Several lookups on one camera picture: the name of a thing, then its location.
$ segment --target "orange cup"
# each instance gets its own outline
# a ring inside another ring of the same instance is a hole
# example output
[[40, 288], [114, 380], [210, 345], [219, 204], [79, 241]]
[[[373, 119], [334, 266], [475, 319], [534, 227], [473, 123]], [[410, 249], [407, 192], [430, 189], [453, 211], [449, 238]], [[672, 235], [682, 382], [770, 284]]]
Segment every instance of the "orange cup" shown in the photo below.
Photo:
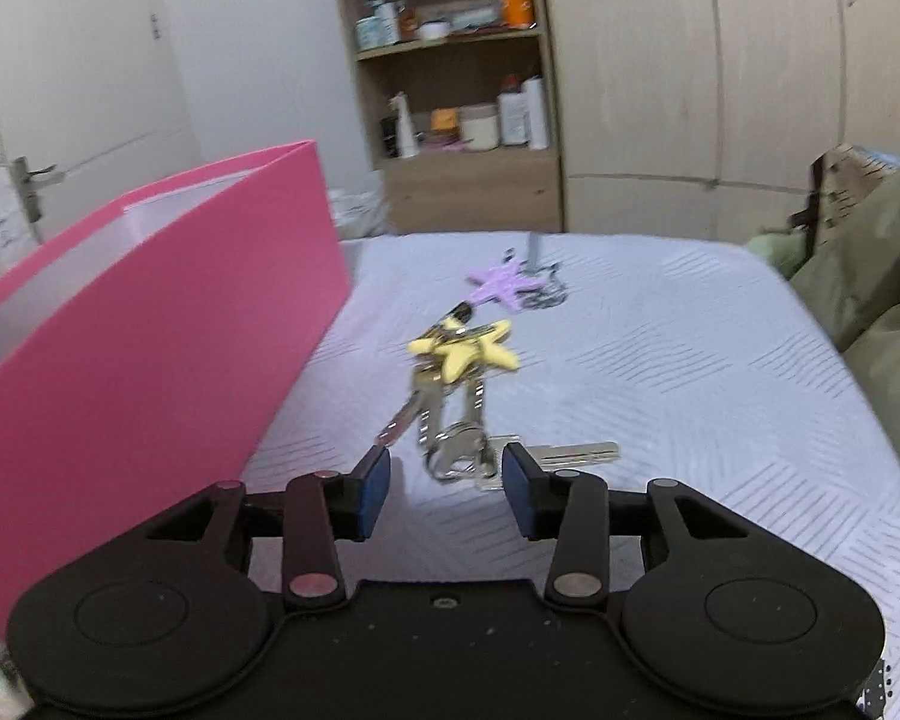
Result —
[[529, 29], [533, 26], [533, 0], [500, 0], [500, 11], [507, 26]]

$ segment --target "metal pivot screw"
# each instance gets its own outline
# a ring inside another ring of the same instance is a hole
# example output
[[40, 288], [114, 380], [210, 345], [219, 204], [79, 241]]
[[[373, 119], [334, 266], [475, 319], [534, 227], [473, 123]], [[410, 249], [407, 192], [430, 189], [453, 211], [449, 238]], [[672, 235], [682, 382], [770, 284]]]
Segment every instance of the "metal pivot screw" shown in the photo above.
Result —
[[604, 584], [593, 574], [574, 571], [554, 579], [554, 590], [565, 598], [589, 598], [602, 590]]
[[288, 587], [298, 598], [322, 598], [336, 590], [338, 582], [329, 574], [300, 574], [290, 580]]

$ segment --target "door handle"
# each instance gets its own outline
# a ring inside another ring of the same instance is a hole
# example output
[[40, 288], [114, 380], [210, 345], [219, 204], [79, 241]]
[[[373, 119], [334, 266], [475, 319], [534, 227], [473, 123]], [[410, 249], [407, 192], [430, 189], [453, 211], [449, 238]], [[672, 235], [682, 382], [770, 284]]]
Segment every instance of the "door handle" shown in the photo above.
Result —
[[62, 170], [57, 170], [56, 165], [50, 165], [50, 167], [44, 167], [41, 170], [31, 170], [26, 165], [26, 157], [14, 159], [7, 167], [7, 170], [10, 171], [10, 178], [13, 179], [13, 185], [20, 196], [20, 202], [23, 204], [26, 213], [26, 220], [31, 225], [36, 224], [43, 218], [43, 210], [40, 208], [40, 196], [37, 194], [37, 191], [53, 186], [53, 184], [59, 184], [66, 178], [66, 173]]

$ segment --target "silver key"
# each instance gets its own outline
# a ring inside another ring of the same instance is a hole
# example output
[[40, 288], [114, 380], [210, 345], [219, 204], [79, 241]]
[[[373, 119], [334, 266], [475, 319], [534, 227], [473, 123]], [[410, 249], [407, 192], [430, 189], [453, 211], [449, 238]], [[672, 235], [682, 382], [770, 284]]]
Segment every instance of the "silver key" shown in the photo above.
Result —
[[492, 456], [484, 427], [484, 377], [481, 368], [466, 373], [466, 412], [463, 420], [437, 435], [427, 453], [427, 469], [441, 482], [472, 479], [492, 472]]
[[[511, 442], [520, 442], [519, 436], [491, 437], [488, 440], [493, 469], [490, 476], [478, 477], [480, 490], [502, 490], [503, 477], [500, 474], [504, 447]], [[616, 442], [581, 443], [573, 446], [528, 446], [530, 456], [544, 471], [578, 469], [581, 466], [612, 463], [620, 459], [620, 445]]]
[[[400, 410], [386, 423], [386, 427], [377, 434], [375, 445], [393, 446], [401, 437], [413, 420], [429, 405], [427, 385], [433, 378], [434, 362], [423, 362], [413, 368], [413, 377], [410, 380], [410, 397], [400, 407]], [[439, 378], [439, 367], [436, 367]]]
[[421, 391], [413, 391], [407, 402], [400, 407], [400, 410], [389, 420], [384, 429], [377, 434], [375, 445], [377, 446], [393, 446], [399, 437], [401, 437], [407, 428], [413, 424], [416, 416], [420, 413], [423, 405], [423, 393]]
[[416, 442], [426, 457], [436, 445], [443, 424], [443, 398], [446, 389], [439, 365], [415, 372], [413, 381], [423, 399], [420, 404], [420, 425]]
[[573, 446], [528, 446], [530, 456], [544, 470], [574, 469], [595, 463], [612, 463], [620, 459], [620, 445], [615, 442], [579, 443]]

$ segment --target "white bedsheet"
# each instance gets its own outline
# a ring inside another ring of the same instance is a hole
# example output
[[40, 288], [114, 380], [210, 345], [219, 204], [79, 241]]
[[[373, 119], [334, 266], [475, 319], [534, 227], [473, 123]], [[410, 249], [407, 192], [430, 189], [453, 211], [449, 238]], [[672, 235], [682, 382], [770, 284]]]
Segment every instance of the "white bedsheet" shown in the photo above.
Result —
[[[407, 341], [466, 297], [468, 269], [508, 247], [522, 255], [526, 242], [497, 233], [350, 245], [353, 295], [247, 465], [250, 490], [350, 469], [409, 394]], [[487, 380], [492, 435], [614, 440], [624, 459], [592, 470], [616, 488], [677, 478], [852, 576], [887, 621], [888, 717], [900, 720], [900, 465], [799, 300], [729, 245], [566, 235], [545, 237], [541, 253], [541, 263], [562, 263], [570, 298], [513, 317], [508, 346], [523, 367]], [[481, 306], [475, 321], [503, 316]], [[414, 433], [392, 450], [373, 538], [338, 543], [348, 583], [542, 580], [553, 543], [519, 538], [503, 493], [433, 481]], [[639, 552], [633, 539], [614, 541], [613, 584], [626, 587], [642, 573]], [[274, 546], [260, 545], [251, 572], [269, 589]]]

